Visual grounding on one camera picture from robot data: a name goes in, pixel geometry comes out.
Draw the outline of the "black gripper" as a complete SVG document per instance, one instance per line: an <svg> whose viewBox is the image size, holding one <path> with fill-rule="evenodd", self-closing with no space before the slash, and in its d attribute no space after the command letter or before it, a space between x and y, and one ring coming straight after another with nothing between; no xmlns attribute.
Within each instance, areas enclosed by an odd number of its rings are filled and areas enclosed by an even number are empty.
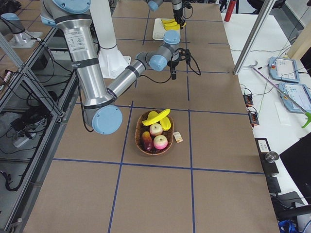
<svg viewBox="0 0 311 233"><path fill-rule="evenodd" d="M180 28L183 29L185 26L185 20L182 17L183 16L183 10L182 8L179 9L173 9L173 16L175 17L174 20L177 24L179 24Z"/></svg>
<svg viewBox="0 0 311 233"><path fill-rule="evenodd" d="M170 60L170 73L171 73L171 79L172 80L176 80L176 69L175 69L175 67L181 61L186 61L186 64L190 65L190 63L191 63L191 52L189 49L178 48L175 51L174 56Z"/></svg>

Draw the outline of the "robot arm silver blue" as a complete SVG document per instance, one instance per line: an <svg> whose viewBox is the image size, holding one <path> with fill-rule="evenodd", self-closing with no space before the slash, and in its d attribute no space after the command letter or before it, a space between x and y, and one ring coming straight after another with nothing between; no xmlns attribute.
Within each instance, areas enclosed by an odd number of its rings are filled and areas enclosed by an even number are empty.
<svg viewBox="0 0 311 233"><path fill-rule="evenodd" d="M168 5L164 0L146 0L145 1L149 9L153 12L157 11L162 5ZM172 6L174 22L182 29L186 23L183 17L183 1L182 0L170 0Z"/></svg>
<svg viewBox="0 0 311 233"><path fill-rule="evenodd" d="M180 34L169 30L155 51L135 59L119 51L109 2L106 0L44 0L42 23L60 29L71 65L84 94L83 121L100 134L114 133L122 123L115 100L149 68L174 69L180 60Z"/></svg>

